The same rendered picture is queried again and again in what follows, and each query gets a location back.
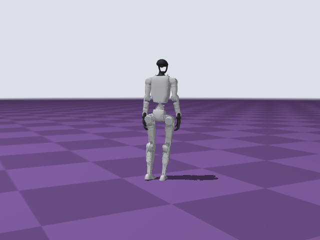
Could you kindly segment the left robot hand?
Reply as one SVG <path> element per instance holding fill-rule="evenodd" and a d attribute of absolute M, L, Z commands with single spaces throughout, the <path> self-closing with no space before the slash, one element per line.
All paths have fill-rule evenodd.
<path fill-rule="evenodd" d="M 146 122 L 145 122 L 145 117 L 147 116 L 147 113 L 146 112 L 144 112 L 143 113 L 143 116 L 142 116 L 142 123 L 143 123 L 143 127 L 144 127 L 144 129 L 145 130 L 148 130 L 146 127 L 147 127 L 147 125 L 146 125 Z"/>

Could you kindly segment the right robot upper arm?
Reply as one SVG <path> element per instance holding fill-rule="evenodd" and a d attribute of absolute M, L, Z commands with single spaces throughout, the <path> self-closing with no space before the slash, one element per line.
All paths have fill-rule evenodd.
<path fill-rule="evenodd" d="M 171 100 L 172 101 L 177 101 L 177 92 L 178 92 L 178 81 L 174 77 L 169 77 L 169 82 L 171 84 Z"/>

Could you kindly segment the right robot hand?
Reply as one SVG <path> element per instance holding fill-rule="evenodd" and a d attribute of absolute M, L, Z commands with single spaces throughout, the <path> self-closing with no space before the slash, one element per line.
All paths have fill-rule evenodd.
<path fill-rule="evenodd" d="M 175 127 L 177 127 L 177 128 L 174 129 L 174 131 L 177 131 L 180 128 L 180 124 L 181 124 L 181 114 L 180 113 L 177 114 L 176 119 L 177 119 L 177 124 Z"/>

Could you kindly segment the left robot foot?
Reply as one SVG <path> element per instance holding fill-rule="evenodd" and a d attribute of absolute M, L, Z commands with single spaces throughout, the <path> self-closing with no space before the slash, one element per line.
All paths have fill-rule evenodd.
<path fill-rule="evenodd" d="M 156 177 L 152 175 L 150 175 L 149 173 L 145 175 L 145 180 L 151 180 L 151 179 L 155 179 Z"/>

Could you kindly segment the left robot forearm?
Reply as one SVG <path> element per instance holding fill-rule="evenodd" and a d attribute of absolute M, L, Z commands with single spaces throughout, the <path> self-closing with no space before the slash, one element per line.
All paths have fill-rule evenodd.
<path fill-rule="evenodd" d="M 144 96 L 144 99 L 143 99 L 143 113 L 146 113 L 146 115 L 148 115 L 149 102 L 145 101 L 145 96 Z M 142 115 L 143 115 L 143 113 L 142 113 Z"/>

